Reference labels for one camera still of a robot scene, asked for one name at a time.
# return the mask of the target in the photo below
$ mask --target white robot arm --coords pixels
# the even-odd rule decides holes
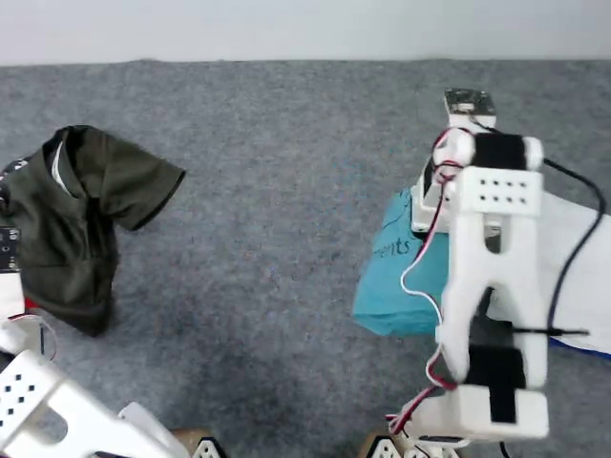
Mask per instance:
[[[439,388],[424,390],[404,407],[400,427],[394,420],[390,440],[409,458],[457,456],[471,441],[541,439],[549,430],[540,391],[549,307],[537,278],[543,149],[535,138],[496,131],[486,93],[447,90],[445,101],[449,125],[411,190],[411,229],[449,233],[436,339],[455,384],[436,397]],[[506,323],[481,312],[493,289]],[[496,342],[473,342],[472,326],[481,324]]]
[[[186,448],[144,407],[118,416],[41,354],[40,330],[11,317],[25,312],[15,262],[19,233],[0,228],[0,451],[10,458],[190,458]],[[60,440],[37,423],[52,410],[67,426]],[[193,458],[221,458],[202,440]]]

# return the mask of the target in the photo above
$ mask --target shirt sleeve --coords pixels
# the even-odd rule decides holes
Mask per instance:
[[[99,212],[134,231],[153,219],[179,188],[185,172],[134,143],[81,127],[74,172]]]

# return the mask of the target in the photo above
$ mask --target dark green shirt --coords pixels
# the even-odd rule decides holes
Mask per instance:
[[[55,172],[61,185],[52,176]],[[134,231],[174,194],[184,171],[90,126],[55,133],[0,181],[0,226],[21,231],[26,296],[94,335],[111,311],[114,223]]]

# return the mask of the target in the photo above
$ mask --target gray carpet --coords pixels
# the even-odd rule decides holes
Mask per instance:
[[[169,427],[207,426],[233,456],[354,456],[425,385],[432,339],[376,337],[350,308],[390,194],[446,122],[446,86],[488,89],[499,128],[538,136],[611,196],[611,62],[0,69],[0,162],[90,123],[188,170],[154,222],[119,234],[109,331],[53,321],[57,363],[111,408],[136,400]],[[610,369],[551,349],[551,437],[514,456],[606,456]]]

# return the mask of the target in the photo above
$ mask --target teal bag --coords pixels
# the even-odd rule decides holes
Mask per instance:
[[[437,315],[429,301],[401,289],[400,277],[422,245],[411,232],[411,193],[393,196],[371,258],[359,280],[352,316],[378,335],[434,333]],[[409,289],[431,294],[438,302],[448,280],[448,234],[435,234],[427,253],[406,277]]]

